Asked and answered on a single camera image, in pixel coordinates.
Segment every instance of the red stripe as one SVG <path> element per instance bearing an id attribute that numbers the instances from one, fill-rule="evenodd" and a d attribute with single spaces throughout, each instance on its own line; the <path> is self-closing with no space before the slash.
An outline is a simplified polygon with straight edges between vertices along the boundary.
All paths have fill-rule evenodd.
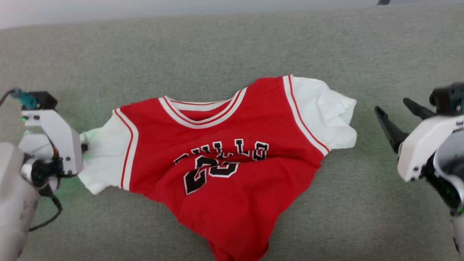
<path id="1" fill-rule="evenodd" d="M 171 102 L 173 102 L 173 103 L 182 103 L 182 104 L 187 104 L 187 105 L 198 105 L 198 106 L 204 106 L 204 105 L 211 105 L 211 104 L 220 103 L 220 102 L 223 102 L 223 101 L 218 101 L 218 102 L 213 102 L 213 103 L 204 103 L 204 104 L 188 103 L 188 102 L 179 102 L 179 101 L 173 101 L 173 100 L 171 100 Z"/>
<path id="2" fill-rule="evenodd" d="M 290 93 L 291 93 L 291 97 L 293 99 L 293 103 L 295 104 L 295 108 L 296 108 L 296 112 L 298 113 L 298 117 L 300 118 L 300 121 L 301 123 L 303 123 L 303 126 L 305 127 L 305 129 L 309 132 L 309 134 L 311 134 L 311 136 L 313 137 L 313 139 L 315 141 L 317 141 L 317 143 L 319 143 L 322 147 L 324 147 L 327 152 L 330 151 L 322 142 L 320 142 L 318 139 L 316 139 L 316 137 L 311 133 L 311 131 L 309 130 L 309 128 L 306 126 L 306 124 L 304 124 L 304 121 L 303 119 L 301 118 L 301 114 L 300 114 L 300 111 L 298 110 L 298 105 L 296 104 L 296 100 L 295 100 L 295 97 L 293 96 L 293 85 L 291 83 L 291 77 L 290 75 L 288 76 L 289 78 L 289 83 L 290 83 Z"/>
<path id="3" fill-rule="evenodd" d="M 124 124 L 127 126 L 127 128 L 130 131 L 130 141 L 129 141 L 129 146 L 127 146 L 127 151 L 126 151 L 126 158 L 124 159 L 124 165 L 122 167 L 122 177 L 121 177 L 121 189 L 124 189 L 123 184 L 124 184 L 124 175 L 126 174 L 126 164 L 127 164 L 127 158 L 129 157 L 129 150 L 132 145 L 132 139 L 134 138 L 134 134 L 132 133 L 132 130 L 130 129 L 129 125 L 123 120 L 123 118 L 117 113 L 117 110 L 115 110 L 115 114 L 124 122 Z"/>
<path id="4" fill-rule="evenodd" d="M 168 106 L 169 106 L 169 108 L 171 109 L 171 111 L 173 111 L 177 116 L 179 116 L 179 117 L 182 118 L 183 120 L 185 120 L 185 121 L 187 121 L 187 122 L 189 122 L 189 123 L 191 123 L 191 124 L 194 124 L 194 125 L 203 125 L 203 124 L 208 124 L 208 123 L 210 123 L 210 122 L 213 122 L 213 121 L 215 121 L 215 120 L 218 120 L 219 118 L 221 118 L 221 117 L 223 117 L 225 114 L 227 114 L 230 110 L 232 110 L 232 108 L 233 108 L 234 105 L 236 104 L 236 102 L 237 102 L 237 100 L 238 100 L 238 97 L 240 96 L 241 92 L 242 92 L 242 90 L 240 90 L 240 91 L 238 92 L 238 95 L 237 95 L 236 98 L 233 100 L 232 105 L 229 107 L 229 109 L 228 109 L 227 111 L 225 111 L 224 113 L 222 113 L 222 114 L 219 115 L 219 116 L 216 115 L 217 117 L 215 117 L 214 119 L 212 119 L 212 120 L 210 120 L 210 121 L 207 121 L 207 122 L 203 122 L 203 123 L 193 123 L 193 122 L 190 122 L 191 119 L 189 119 L 189 118 L 186 119 L 185 116 L 179 115 L 179 114 L 172 108 L 172 106 L 169 104 L 169 102 L 166 100 L 166 98 L 163 97 L 163 99 L 166 101 L 166 103 L 168 104 Z"/>

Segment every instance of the neckline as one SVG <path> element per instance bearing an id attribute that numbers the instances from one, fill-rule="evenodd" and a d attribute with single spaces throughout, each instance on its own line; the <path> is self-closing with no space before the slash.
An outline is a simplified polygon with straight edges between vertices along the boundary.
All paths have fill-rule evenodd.
<path id="1" fill-rule="evenodd" d="M 228 100 L 209 102 L 209 103 L 199 103 L 199 102 L 181 102 L 164 96 L 159 98 L 159 101 L 163 109 L 168 113 L 168 115 L 177 123 L 192 129 L 204 129 L 209 128 L 215 125 L 218 125 L 228 118 L 238 109 L 242 103 L 243 97 L 245 96 L 246 89 L 244 88 L 235 93 L 235 95 Z M 182 111 L 211 111 L 221 105 L 228 103 L 227 107 L 224 108 L 221 112 L 216 115 L 209 117 L 203 120 L 192 120 L 189 117 L 185 116 Z"/>

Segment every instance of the black number with white outline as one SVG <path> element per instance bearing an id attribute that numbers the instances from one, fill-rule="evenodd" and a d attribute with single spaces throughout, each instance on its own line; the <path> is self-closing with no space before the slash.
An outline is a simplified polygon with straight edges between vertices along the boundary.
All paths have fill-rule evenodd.
<path id="1" fill-rule="evenodd" d="M 207 182 L 207 175 L 213 177 L 228 178 L 237 172 L 238 163 L 223 162 L 219 165 L 219 161 L 214 158 L 199 156 L 195 159 L 195 170 L 189 171 L 184 176 L 185 193 L 187 195 L 199 190 Z M 210 168 L 200 170 L 203 167 L 211 166 Z"/>

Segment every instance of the red and white trim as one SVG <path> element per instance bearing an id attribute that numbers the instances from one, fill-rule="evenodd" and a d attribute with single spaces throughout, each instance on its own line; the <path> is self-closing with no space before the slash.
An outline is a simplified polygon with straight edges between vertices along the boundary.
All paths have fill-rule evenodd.
<path id="1" fill-rule="evenodd" d="M 225 120 L 227 120 L 240 106 L 242 100 L 245 96 L 246 89 L 244 88 L 237 93 L 235 93 L 234 97 L 225 100 L 225 101 L 218 101 L 213 103 L 187 103 L 187 102 L 179 102 L 176 100 L 172 100 L 171 98 L 164 96 L 159 98 L 160 104 L 163 109 L 168 113 L 168 115 L 179 124 L 189 127 L 192 129 L 204 129 L 208 127 L 212 127 L 218 125 Z M 204 119 L 200 121 L 195 121 L 187 116 L 185 116 L 181 111 L 211 111 L 216 108 L 219 108 L 221 105 L 228 103 L 227 107 L 223 109 L 220 113 Z"/>
<path id="2" fill-rule="evenodd" d="M 284 82 L 284 90 L 285 90 L 285 95 L 287 97 L 287 101 L 290 105 L 290 108 L 293 113 L 293 118 L 298 125 L 298 128 L 301 130 L 301 132 L 305 135 L 305 137 L 309 140 L 309 142 L 316 147 L 324 156 L 326 156 L 329 152 L 330 149 L 328 146 L 320 142 L 311 132 L 311 130 L 308 128 L 307 124 L 303 121 L 300 109 L 298 108 L 298 104 L 296 103 L 295 96 L 294 96 L 294 88 L 292 84 L 292 77 L 293 75 L 288 75 L 288 76 L 283 76 L 283 82 Z"/>
<path id="3" fill-rule="evenodd" d="M 137 149 L 137 143 L 139 140 L 139 132 L 136 126 L 127 118 L 126 115 L 121 111 L 121 108 L 114 110 L 114 113 L 121 119 L 121 121 L 127 126 L 130 131 L 130 141 L 127 146 L 126 157 L 124 159 L 124 165 L 121 173 L 121 183 L 119 187 L 121 189 L 130 189 L 130 177 L 132 173 L 132 164 L 134 163 L 135 151 Z"/>

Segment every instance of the white sleeve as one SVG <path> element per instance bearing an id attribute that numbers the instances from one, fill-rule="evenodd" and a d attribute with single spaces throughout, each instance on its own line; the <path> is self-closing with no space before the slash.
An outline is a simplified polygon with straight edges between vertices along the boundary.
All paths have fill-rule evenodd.
<path id="1" fill-rule="evenodd" d="M 88 145 L 83 154 L 84 168 L 78 177 L 94 195 L 108 186 L 121 188 L 122 172 L 131 132 L 113 112 L 101 128 L 84 132 L 81 142 Z"/>
<path id="2" fill-rule="evenodd" d="M 349 123 L 356 100 L 318 79 L 289 75 L 284 77 L 284 87 L 298 127 L 323 155 L 354 147 L 357 134 Z"/>

